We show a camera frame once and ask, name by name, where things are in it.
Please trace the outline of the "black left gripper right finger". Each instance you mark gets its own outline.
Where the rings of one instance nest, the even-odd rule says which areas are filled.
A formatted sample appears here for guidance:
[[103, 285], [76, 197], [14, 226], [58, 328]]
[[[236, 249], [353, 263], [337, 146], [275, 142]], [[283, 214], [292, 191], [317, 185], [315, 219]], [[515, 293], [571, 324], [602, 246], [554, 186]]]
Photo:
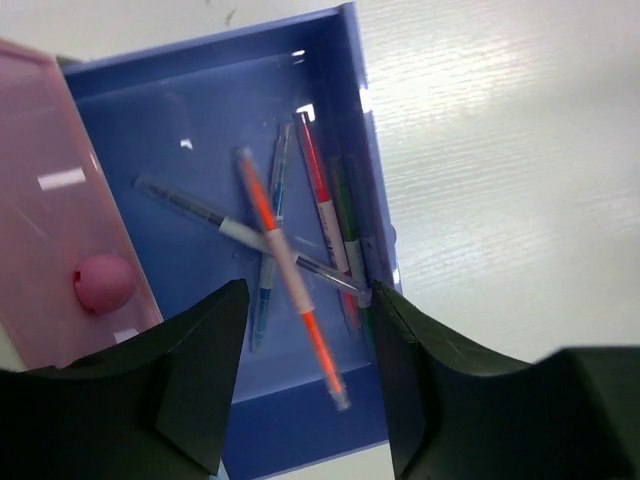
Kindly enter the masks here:
[[373, 332], [399, 479], [635, 479], [639, 350], [500, 354], [376, 283]]

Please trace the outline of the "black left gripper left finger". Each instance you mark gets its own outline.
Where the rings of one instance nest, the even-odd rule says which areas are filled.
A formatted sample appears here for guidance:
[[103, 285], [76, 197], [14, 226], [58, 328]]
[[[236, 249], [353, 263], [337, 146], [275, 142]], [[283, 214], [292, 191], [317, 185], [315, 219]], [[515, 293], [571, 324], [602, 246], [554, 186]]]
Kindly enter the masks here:
[[249, 306], [232, 280], [64, 368], [1, 374], [5, 479], [207, 479], [218, 472]]

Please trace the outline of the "orange gel pen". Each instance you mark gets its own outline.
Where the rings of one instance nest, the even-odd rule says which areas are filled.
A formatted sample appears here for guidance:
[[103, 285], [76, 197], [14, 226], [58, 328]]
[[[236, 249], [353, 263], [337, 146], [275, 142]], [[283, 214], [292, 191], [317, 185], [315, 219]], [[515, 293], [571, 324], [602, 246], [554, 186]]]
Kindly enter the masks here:
[[295, 309], [304, 323], [318, 364], [324, 375], [327, 390], [336, 409], [345, 411], [351, 406], [346, 386], [317, 321], [315, 306], [301, 273], [295, 265], [293, 252], [277, 223], [270, 197], [258, 176], [252, 152], [247, 147], [240, 147], [236, 150], [235, 155], [247, 197], [255, 212], [262, 234], [269, 245], [271, 254], [276, 260]]

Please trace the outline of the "pink drawer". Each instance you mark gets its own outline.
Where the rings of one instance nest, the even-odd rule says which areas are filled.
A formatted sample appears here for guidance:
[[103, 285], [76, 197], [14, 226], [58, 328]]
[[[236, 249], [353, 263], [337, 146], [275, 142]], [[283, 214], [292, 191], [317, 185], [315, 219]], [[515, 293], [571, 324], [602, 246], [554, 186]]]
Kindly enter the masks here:
[[56, 59], [3, 41], [1, 325], [26, 370], [161, 320]]

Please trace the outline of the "green gel pen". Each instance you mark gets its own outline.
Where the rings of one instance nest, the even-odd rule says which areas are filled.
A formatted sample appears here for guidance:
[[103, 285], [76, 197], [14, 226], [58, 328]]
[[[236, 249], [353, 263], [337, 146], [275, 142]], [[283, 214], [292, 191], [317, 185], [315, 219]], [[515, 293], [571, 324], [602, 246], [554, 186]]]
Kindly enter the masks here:
[[[334, 193], [334, 203], [340, 223], [346, 256], [349, 262], [351, 276], [355, 282], [368, 289], [366, 268], [360, 232], [356, 221], [353, 200], [350, 193], [348, 178], [344, 162], [340, 156], [331, 157], [328, 161], [329, 178]], [[376, 360], [376, 350], [371, 330], [370, 298], [360, 297], [357, 300], [359, 319], [362, 325], [364, 341], [368, 355], [372, 361]]]

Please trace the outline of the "dark blue gel pen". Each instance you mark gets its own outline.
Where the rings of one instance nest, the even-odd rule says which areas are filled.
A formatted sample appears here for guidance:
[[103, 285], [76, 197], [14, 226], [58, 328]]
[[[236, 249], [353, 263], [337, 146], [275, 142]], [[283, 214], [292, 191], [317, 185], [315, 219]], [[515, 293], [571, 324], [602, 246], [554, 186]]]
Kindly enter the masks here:
[[[182, 213], [194, 219], [213, 226], [222, 235], [252, 250], [263, 254], [271, 253], [269, 245], [260, 232], [210, 208], [195, 198], [190, 198], [185, 194], [142, 176], [139, 176], [134, 181], [134, 187], [163, 201], [167, 205], [177, 208]], [[334, 288], [355, 296], [364, 304], [368, 304], [371, 301], [371, 289], [365, 284], [358, 283], [346, 274], [340, 273], [338, 270], [322, 264], [301, 252], [293, 251], [293, 259], [299, 268], [317, 276]]]

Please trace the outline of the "pink gel pen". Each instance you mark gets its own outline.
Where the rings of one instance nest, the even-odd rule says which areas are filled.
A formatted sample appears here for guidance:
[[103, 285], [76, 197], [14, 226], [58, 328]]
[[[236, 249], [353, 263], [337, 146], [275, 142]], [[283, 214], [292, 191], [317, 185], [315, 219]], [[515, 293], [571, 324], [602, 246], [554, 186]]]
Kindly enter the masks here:
[[303, 110], [296, 111], [293, 119], [332, 266], [352, 285], [349, 291], [343, 291], [341, 297], [344, 301], [348, 325], [351, 328], [360, 329], [358, 300], [361, 298], [362, 284], [352, 276], [324, 161], [312, 131], [311, 120], [308, 113]]

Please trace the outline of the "blue transparent drawer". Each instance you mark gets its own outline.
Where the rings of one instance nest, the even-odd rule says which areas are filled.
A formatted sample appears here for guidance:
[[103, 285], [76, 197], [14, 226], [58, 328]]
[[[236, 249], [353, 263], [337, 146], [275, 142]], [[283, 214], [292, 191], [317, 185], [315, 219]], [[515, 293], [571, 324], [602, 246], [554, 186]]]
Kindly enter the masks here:
[[[258, 288], [261, 256], [150, 195], [154, 181], [246, 225], [256, 220], [234, 153], [250, 149], [268, 181], [280, 124], [308, 114], [323, 160], [344, 161], [368, 276], [396, 285], [387, 203], [356, 9], [311, 14], [91, 62], [65, 78], [165, 318], [228, 281]], [[223, 449], [234, 479], [277, 474], [384, 443], [373, 355], [338, 292], [306, 274], [351, 406], [338, 411], [281, 283], [268, 330], [241, 351]]]

